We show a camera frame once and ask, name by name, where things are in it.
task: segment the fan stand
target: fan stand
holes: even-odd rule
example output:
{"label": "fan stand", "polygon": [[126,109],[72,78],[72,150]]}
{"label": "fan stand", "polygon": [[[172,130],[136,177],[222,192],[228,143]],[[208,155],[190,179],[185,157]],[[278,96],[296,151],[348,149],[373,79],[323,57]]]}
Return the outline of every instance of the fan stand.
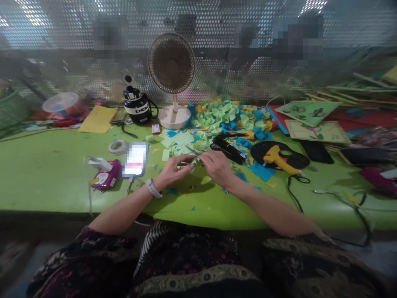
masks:
{"label": "fan stand", "polygon": [[186,122],[189,120],[190,115],[191,113],[188,108],[178,105],[177,95],[173,94],[172,106],[162,108],[158,115],[158,119],[161,126],[167,129],[177,130],[186,126]]}

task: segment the green basket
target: green basket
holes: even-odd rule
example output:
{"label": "green basket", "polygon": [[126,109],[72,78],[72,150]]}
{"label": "green basket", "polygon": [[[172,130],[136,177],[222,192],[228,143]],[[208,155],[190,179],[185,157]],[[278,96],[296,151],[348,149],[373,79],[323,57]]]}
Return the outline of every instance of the green basket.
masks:
{"label": "green basket", "polygon": [[32,110],[17,91],[0,100],[0,130],[13,126],[32,114]]}

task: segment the clear plastic lid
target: clear plastic lid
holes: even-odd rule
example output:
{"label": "clear plastic lid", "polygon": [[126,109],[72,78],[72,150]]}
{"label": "clear plastic lid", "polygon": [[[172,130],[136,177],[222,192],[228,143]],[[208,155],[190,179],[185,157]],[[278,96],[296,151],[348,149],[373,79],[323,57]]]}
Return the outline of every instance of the clear plastic lid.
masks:
{"label": "clear plastic lid", "polygon": [[56,113],[66,110],[79,101],[79,96],[73,92],[62,92],[50,97],[43,103],[43,110],[48,113]]}

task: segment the electric fan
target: electric fan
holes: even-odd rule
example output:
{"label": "electric fan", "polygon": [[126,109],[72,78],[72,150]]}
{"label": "electric fan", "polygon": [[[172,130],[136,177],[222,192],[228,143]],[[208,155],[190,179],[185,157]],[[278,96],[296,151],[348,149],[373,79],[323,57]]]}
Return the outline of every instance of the electric fan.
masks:
{"label": "electric fan", "polygon": [[172,106],[161,109],[158,119],[168,129],[184,128],[190,111],[178,105],[177,94],[189,87],[194,77],[194,54],[180,35],[166,33],[153,42],[148,55],[149,72],[155,84],[172,94]]}

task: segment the artwork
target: artwork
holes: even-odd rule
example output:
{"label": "artwork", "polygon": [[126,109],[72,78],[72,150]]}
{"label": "artwork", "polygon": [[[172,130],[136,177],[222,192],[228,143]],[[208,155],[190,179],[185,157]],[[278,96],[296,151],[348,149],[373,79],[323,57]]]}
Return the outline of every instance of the artwork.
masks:
{"label": "artwork", "polygon": [[293,139],[343,144],[351,143],[349,137],[337,121],[324,121],[316,127],[310,127],[296,120],[286,120],[285,123]]}
{"label": "artwork", "polygon": [[315,127],[340,104],[339,102],[292,101],[277,108],[276,111],[310,127]]}

